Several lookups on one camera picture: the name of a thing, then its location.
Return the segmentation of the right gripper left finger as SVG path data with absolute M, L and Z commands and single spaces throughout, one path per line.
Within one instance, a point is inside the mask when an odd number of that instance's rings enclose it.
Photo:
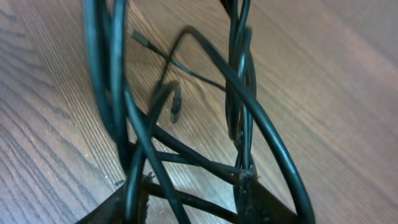
M 92 212 L 76 222 L 76 224 L 89 223 L 122 223 L 124 218 L 124 180 L 118 182 L 119 188 L 111 194 Z M 147 220 L 147 209 L 149 207 L 149 194 L 146 190 L 141 190 L 139 199 L 139 211 L 137 220 L 134 223 L 145 224 Z

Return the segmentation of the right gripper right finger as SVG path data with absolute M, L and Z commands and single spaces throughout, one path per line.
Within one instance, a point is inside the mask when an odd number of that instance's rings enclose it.
M 243 224 L 297 224 L 298 216 L 263 187 L 250 170 L 240 176 L 238 216 Z

